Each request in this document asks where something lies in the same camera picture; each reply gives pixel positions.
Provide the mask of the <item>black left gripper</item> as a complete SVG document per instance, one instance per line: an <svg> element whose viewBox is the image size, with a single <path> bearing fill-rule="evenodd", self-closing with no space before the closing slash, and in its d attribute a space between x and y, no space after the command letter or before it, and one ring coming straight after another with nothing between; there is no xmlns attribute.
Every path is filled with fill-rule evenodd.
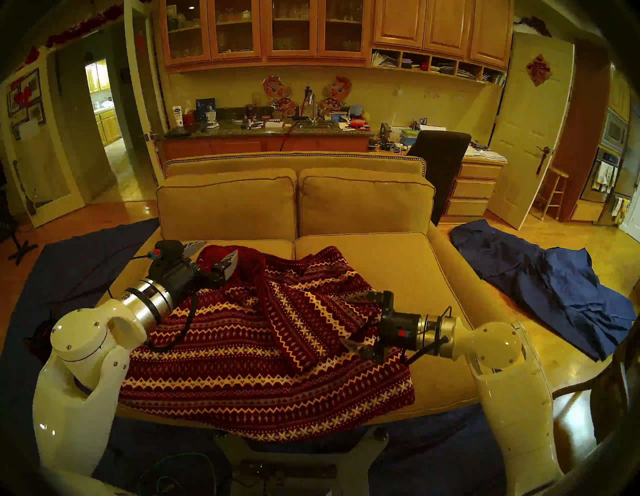
<svg viewBox="0 0 640 496"><path fill-rule="evenodd" d="M207 241L189 241L183 246L182 256L196 255L206 244ZM149 279L156 287L162 287L162 294L168 296L169 307L178 307L185 298L202 289L222 288L232 278L237 263L237 250L204 268L185 257L169 262L156 260L149 267Z"/></svg>

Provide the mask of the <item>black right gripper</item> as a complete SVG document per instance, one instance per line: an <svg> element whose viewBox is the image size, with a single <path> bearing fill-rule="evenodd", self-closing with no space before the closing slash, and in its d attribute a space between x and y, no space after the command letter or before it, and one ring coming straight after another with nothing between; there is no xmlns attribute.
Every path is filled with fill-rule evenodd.
<svg viewBox="0 0 640 496"><path fill-rule="evenodd" d="M340 338L340 343L362 360L382 364L387 359L389 348L399 348L402 364L412 364L420 359L424 351L425 315L398 312L394 309L394 295L391 291L367 291L351 294L344 298L347 303L371 303L380 305L381 317L377 338L373 345Z"/></svg>

